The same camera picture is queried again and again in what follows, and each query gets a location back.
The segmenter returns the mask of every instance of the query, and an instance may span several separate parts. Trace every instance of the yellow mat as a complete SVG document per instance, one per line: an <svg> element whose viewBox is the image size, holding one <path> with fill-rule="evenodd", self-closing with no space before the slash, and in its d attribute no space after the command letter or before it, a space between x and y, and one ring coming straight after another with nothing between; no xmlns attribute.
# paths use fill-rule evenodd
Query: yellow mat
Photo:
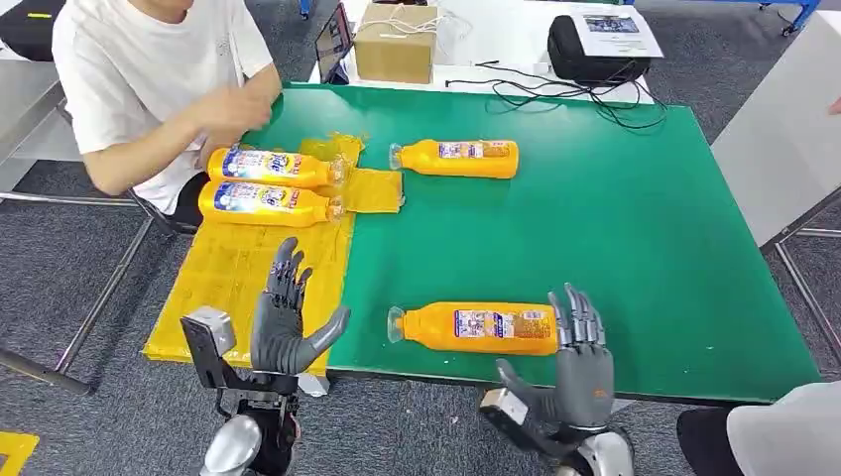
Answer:
<svg viewBox="0 0 841 476"><path fill-rule="evenodd" d="M38 437L33 434L0 431L0 455L6 458L0 466L0 476L20 474L37 444Z"/></svg>
<svg viewBox="0 0 841 476"><path fill-rule="evenodd" d="M401 175L356 170L363 148L353 136L334 135L329 141L304 141L300 152L334 157L341 152L351 172L341 190L348 209L360 212L397 212L403 200ZM304 257L301 269L312 267L303 302L303 334L321 327L339 305L353 232L354 213L333 223L308 228L204 223L193 238L179 275L143 352L152 360L189 362L189 349L180 318L210 305L228 312L237 345L225 354L231 365L249 367L251 322L257 295L266 284L275 252L287 237L297 236ZM324 375L327 353L308 371Z"/></svg>

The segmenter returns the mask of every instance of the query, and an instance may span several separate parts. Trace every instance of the bottle label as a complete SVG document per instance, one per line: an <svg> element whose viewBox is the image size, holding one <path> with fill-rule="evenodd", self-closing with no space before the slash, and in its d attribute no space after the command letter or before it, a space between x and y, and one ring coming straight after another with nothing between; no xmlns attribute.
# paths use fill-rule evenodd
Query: bottle label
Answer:
<svg viewBox="0 0 841 476"><path fill-rule="evenodd" d="M222 162L222 173L237 179L295 177L300 173L300 154L242 151L231 148Z"/></svg>
<svg viewBox="0 0 841 476"><path fill-rule="evenodd" d="M241 213L289 212L298 204L299 195L300 190L287 186L227 181L216 190L213 206L217 210Z"/></svg>
<svg viewBox="0 0 841 476"><path fill-rule="evenodd" d="M507 141L441 142L438 156L442 159L482 159L508 156Z"/></svg>
<svg viewBox="0 0 841 476"><path fill-rule="evenodd" d="M495 312L493 310L457 310L453 314L456 337L520 337L543 339L551 326L541 310Z"/></svg>

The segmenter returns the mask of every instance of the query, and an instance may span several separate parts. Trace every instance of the plastic bottle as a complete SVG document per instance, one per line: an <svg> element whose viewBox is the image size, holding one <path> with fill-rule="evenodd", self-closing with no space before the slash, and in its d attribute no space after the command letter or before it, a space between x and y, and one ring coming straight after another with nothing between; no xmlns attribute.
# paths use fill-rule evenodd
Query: plastic bottle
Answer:
<svg viewBox="0 0 841 476"><path fill-rule="evenodd" d="M392 144L392 169L412 169L432 176L510 179L517 173L520 149L513 141L435 142L410 146Z"/></svg>
<svg viewBox="0 0 841 476"><path fill-rule="evenodd" d="M268 185L315 188L344 182L344 162L271 151L216 149L207 160L207 174L216 180L242 180Z"/></svg>
<svg viewBox="0 0 841 476"><path fill-rule="evenodd" d="M340 197L244 181L209 182L198 197L198 208L208 221L297 228L335 220L344 213Z"/></svg>
<svg viewBox="0 0 841 476"><path fill-rule="evenodd" d="M434 350L550 355L557 329L550 305L436 302L417 310L389 309L388 337Z"/></svg>

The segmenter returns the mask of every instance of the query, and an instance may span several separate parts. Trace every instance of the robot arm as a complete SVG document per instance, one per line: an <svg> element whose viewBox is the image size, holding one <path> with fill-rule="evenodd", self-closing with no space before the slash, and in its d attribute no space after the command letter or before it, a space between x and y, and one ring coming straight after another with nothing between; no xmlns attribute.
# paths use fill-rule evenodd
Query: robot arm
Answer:
<svg viewBox="0 0 841 476"><path fill-rule="evenodd" d="M570 471L633 476L630 444L608 428L614 401L613 355L605 345L601 316L586 294L570 284L564 290L571 319L555 293L548 295L558 325L555 387L535 388L507 360L498 359L505 388L488 392L480 412L518 447L559 458ZM526 421L529 410L537 419L559 423L558 432L540 434Z"/></svg>
<svg viewBox="0 0 841 476"><path fill-rule="evenodd" d="M298 273L303 252L296 238L284 241L275 256L266 288L257 301L251 334L251 377L241 379L222 359L236 337L230 317L203 307L181 319L201 384L216 389L216 409L226 423L213 437L201 476L239 476L251 470L266 476L287 473L300 434L295 413L296 374L303 372L341 336L350 310L341 306L311 336L302 336L301 307L307 268ZM226 389L236 390L235 416L221 406Z"/></svg>

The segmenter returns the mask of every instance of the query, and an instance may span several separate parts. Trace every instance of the gray carpet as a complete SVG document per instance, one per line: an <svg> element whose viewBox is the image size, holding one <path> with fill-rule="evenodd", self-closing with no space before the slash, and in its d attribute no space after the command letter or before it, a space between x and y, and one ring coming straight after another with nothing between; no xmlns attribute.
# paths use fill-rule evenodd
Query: gray carpet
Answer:
<svg viewBox="0 0 841 476"><path fill-rule="evenodd" d="M293 0L249 1L286 78L305 80L311 41L335 0L303 22ZM653 92L688 104L712 141L772 67L788 41L774 9L642 0L667 56L648 76ZM38 163L19 190L96 194L78 164ZM140 225L136 210L0 204L0 345L53 363ZM818 217L841 226L841 209ZM189 246L153 230L105 309L72 375L99 383L92 397L0 369L0 429L41 437L27 475L195 474L221 421L191 367L139 354ZM828 314L841 316L841 241L793 239L791 250ZM820 369L841 366L776 255L781 291ZM480 391L415 382L345 379L326 398L303 398L297 474L551 474L515 450L475 412ZM631 434L641 475L689 475L674 437L686 407L636 403L615 415Z"/></svg>

